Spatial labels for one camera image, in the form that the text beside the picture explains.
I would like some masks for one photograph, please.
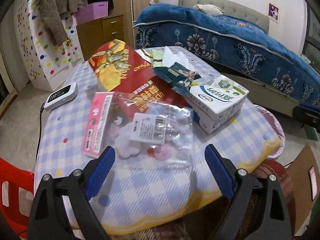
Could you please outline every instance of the metal screw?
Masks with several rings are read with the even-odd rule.
[[[239,173],[239,175],[241,175],[241,176],[247,175],[247,172],[246,172],[246,170],[244,170],[244,169],[239,169],[239,170],[238,170],[238,173]]]
[[[50,179],[50,175],[49,175],[49,174],[46,174],[46,175],[44,175],[44,176],[42,177],[42,179],[43,179],[44,181],[47,181],[47,180]]]
[[[277,177],[276,177],[275,175],[271,174],[271,175],[269,176],[269,179],[271,179],[272,181],[276,181],[276,180],[277,180]]]
[[[82,173],[81,170],[75,170],[75,171],[73,171],[73,175],[76,176],[76,177],[80,176],[81,173]]]

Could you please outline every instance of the blue blanket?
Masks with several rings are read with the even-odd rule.
[[[305,104],[320,107],[319,74],[254,23],[226,15],[210,17],[192,8],[155,4],[141,12],[136,27],[139,27],[136,49],[182,46]]]

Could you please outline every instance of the brown cardboard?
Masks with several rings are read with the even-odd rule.
[[[318,195],[320,191],[320,175],[319,169],[316,163],[316,159],[310,148],[310,145],[306,145],[300,152],[298,157],[287,168],[293,185],[294,198],[296,203],[296,226],[295,233],[305,222],[307,216],[311,212],[313,205],[315,204],[317,197],[312,201],[311,183],[309,178],[309,170],[314,166],[316,171]]]

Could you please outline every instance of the white milk box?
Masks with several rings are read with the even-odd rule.
[[[205,85],[192,86],[186,101],[194,110],[194,120],[212,133],[242,107],[249,90],[226,76]]]

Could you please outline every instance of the yellow scalloped tablecloth edge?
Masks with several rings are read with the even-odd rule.
[[[277,140],[275,140],[274,142],[264,141],[264,147],[260,158],[254,163],[239,163],[237,169],[243,168],[251,173],[266,159],[269,154],[273,152],[274,149],[276,149],[276,147],[280,145],[280,143],[281,141],[279,137],[277,137]],[[142,218],[141,220],[134,224],[131,224],[130,226],[111,227],[106,224],[102,224],[102,226],[109,235],[126,235],[133,232],[138,232],[147,228],[156,227],[164,223],[176,220],[186,214],[204,207],[205,205],[213,202],[221,196],[222,194],[220,190],[211,192],[197,190],[192,193],[189,201],[183,207],[170,215],[157,218]]]

